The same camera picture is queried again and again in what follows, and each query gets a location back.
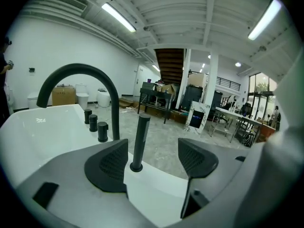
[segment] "fluorescent light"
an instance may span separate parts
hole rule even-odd
[[[152,65],[157,71],[159,71],[160,72],[160,69],[157,67],[157,66],[155,66],[154,64]]]
[[[267,8],[266,12],[254,27],[254,29],[250,32],[248,38],[250,40],[255,40],[263,30],[269,25],[269,23],[274,19],[276,14],[280,11],[282,5],[278,0],[272,0],[271,4]]]
[[[121,22],[129,31],[135,32],[136,29],[110,4],[105,3],[102,6],[102,9],[107,11],[109,14],[111,14],[115,19],[117,19],[119,22]]]

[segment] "gray floor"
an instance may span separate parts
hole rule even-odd
[[[111,107],[95,108],[94,105],[89,105],[88,108],[98,116],[98,121],[105,121],[109,124],[108,135],[112,138]],[[137,111],[120,109],[119,112],[120,137],[129,140],[129,152],[133,153],[138,124]],[[143,160],[171,175],[187,179],[187,174],[178,158],[178,138],[191,138],[228,148],[246,149],[236,139],[230,143],[228,137],[225,137],[223,133],[214,132],[210,137],[208,128],[209,122],[199,136],[184,131],[183,124],[173,120],[168,120],[166,124],[163,124],[163,118],[151,116]],[[230,128],[230,130],[234,130],[235,126],[232,124]]]

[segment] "wooden stairs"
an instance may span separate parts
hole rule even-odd
[[[156,49],[158,66],[162,81],[169,84],[181,84],[184,64],[184,49]]]
[[[121,108],[127,108],[133,105],[133,101],[129,101],[127,99],[119,98],[119,106]]]

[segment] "black faucet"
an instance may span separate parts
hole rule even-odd
[[[111,97],[112,104],[112,132],[113,140],[119,140],[119,98],[117,90],[111,81],[111,79],[100,69],[82,64],[72,63],[65,65],[55,72],[53,72],[43,83],[38,99],[37,106],[46,108],[48,105],[48,99],[52,93],[54,87],[64,78],[74,74],[86,74],[93,76],[104,84]]]

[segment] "white column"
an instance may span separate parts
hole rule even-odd
[[[211,50],[210,55],[210,71],[204,103],[211,106],[218,76],[219,54],[217,51]]]
[[[186,53],[186,59],[184,61],[184,71],[182,73],[182,79],[181,79],[181,84],[180,84],[180,92],[179,96],[177,97],[177,102],[175,108],[178,109],[180,104],[181,104],[181,98],[182,95],[184,94],[185,88],[187,86],[188,82],[188,73],[189,73],[189,68],[190,68],[190,58],[191,58],[191,49],[187,49]]]

